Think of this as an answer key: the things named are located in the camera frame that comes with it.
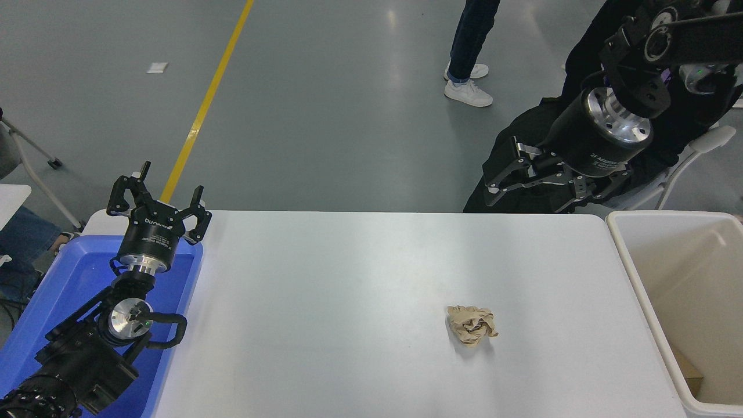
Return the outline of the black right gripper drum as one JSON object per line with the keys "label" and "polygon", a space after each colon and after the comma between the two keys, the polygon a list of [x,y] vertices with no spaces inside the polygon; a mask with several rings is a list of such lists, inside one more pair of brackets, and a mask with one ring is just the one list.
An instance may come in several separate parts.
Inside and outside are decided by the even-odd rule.
{"label": "black right gripper drum", "polygon": [[584,90],[557,117],[542,148],[579,174],[605,177],[642,151],[642,118],[613,90]]}

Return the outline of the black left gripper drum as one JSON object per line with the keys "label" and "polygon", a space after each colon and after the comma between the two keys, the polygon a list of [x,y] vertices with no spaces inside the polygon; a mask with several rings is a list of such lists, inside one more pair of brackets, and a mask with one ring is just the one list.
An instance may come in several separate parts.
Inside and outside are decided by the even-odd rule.
{"label": "black left gripper drum", "polygon": [[177,217],[177,211],[162,203],[135,207],[118,251],[118,261],[123,263],[127,257],[145,256],[162,264],[173,262],[184,233],[183,220]]}

